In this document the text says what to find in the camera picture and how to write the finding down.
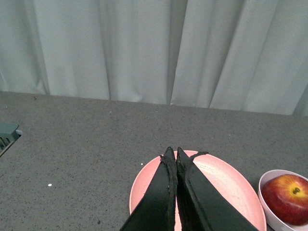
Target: metal grate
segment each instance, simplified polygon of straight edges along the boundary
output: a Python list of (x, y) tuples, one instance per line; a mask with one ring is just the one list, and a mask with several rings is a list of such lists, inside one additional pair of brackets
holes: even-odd
[(0, 123), (0, 156), (21, 136), (18, 124)]

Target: curtain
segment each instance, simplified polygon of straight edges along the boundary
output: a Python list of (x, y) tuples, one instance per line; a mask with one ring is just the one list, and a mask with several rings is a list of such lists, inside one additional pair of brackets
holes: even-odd
[(308, 4), (1, 0), (0, 90), (308, 116)]

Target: red apple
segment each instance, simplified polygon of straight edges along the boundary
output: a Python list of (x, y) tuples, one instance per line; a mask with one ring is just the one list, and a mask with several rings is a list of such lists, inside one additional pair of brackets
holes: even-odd
[(266, 182), (261, 189), (270, 210), (291, 225), (308, 224), (308, 181), (284, 174)]

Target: pink bowl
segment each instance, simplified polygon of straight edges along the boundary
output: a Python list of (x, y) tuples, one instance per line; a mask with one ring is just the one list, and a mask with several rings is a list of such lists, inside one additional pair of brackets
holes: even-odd
[[(197, 151), (185, 151), (188, 156)], [(147, 190), (155, 171), (160, 163), (160, 157), (151, 160), (137, 175), (130, 192), (130, 213), (138, 205)], [(194, 163), (208, 178), (220, 194), (246, 217), (259, 231), (266, 231), (266, 220), (258, 196), (249, 182), (231, 165), (212, 155), (201, 155)], [(176, 207), (175, 231), (181, 231), (178, 208)]]

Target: speckled surface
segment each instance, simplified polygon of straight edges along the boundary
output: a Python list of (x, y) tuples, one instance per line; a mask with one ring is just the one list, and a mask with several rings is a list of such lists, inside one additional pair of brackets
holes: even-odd
[(308, 117), (0, 92), (0, 122), (23, 133), (0, 157), (0, 230), (117, 231), (168, 146), (209, 151), (255, 190), (271, 169), (308, 177)]

